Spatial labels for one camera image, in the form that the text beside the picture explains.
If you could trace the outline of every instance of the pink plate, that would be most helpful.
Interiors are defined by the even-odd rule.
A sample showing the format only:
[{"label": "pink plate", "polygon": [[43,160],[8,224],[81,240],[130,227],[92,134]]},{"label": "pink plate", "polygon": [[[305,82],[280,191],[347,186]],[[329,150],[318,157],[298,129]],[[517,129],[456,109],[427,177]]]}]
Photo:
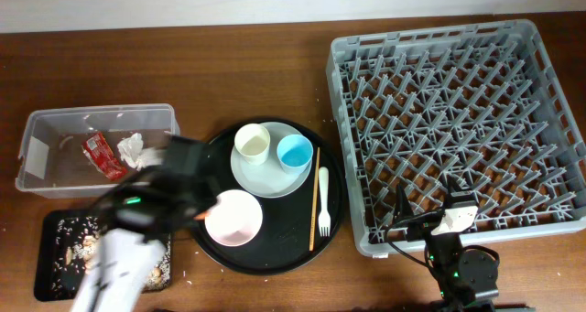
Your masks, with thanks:
[{"label": "pink plate", "polygon": [[218,203],[205,218],[205,228],[217,243],[229,247],[251,241],[263,224],[263,211],[256,198],[243,190],[220,193]]}]

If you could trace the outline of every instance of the red packet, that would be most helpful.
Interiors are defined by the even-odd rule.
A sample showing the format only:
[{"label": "red packet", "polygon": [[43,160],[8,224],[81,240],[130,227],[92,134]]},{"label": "red packet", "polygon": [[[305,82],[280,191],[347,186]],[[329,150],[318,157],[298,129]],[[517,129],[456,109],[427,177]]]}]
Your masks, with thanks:
[{"label": "red packet", "polygon": [[126,168],[120,165],[102,133],[93,135],[81,147],[83,153],[108,179],[117,180],[126,175]]}]

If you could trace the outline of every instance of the transparent plastic bin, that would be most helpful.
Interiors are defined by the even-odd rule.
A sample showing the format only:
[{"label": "transparent plastic bin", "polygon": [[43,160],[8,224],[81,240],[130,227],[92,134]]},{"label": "transparent plastic bin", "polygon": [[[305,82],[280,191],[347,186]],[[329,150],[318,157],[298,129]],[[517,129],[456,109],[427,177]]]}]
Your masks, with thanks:
[{"label": "transparent plastic bin", "polygon": [[419,214],[447,176],[481,203],[464,244],[586,228],[586,145],[532,22],[336,38],[326,75],[360,253],[396,253],[396,184]]},{"label": "transparent plastic bin", "polygon": [[140,133],[147,147],[164,147],[179,134],[175,111],[168,104],[79,107],[35,111],[28,117],[18,158],[22,166],[16,188],[45,198],[98,197],[116,185],[90,162],[81,143],[101,132],[120,160],[116,145]]}]

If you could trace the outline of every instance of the wooden chopstick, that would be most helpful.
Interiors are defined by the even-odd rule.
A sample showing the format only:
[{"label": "wooden chopstick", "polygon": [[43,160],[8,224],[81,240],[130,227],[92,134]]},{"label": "wooden chopstick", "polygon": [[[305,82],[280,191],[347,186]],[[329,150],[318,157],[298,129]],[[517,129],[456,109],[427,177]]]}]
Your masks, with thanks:
[{"label": "wooden chopstick", "polygon": [[313,242],[315,241],[315,212],[318,205],[318,173],[320,170],[320,148],[318,147],[318,156],[315,161],[315,179],[313,181],[313,206],[311,206],[311,230],[309,233],[309,251],[313,252]]}]

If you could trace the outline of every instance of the dish rack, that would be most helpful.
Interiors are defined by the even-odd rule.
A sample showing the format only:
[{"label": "dish rack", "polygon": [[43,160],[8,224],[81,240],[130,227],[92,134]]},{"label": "dish rack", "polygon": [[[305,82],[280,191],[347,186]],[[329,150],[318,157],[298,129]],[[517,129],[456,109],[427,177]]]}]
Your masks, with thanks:
[{"label": "dish rack", "polygon": [[447,177],[480,202],[464,244],[586,228],[586,145],[532,22],[336,38],[326,74],[360,253],[396,253],[396,184],[418,214]]}]

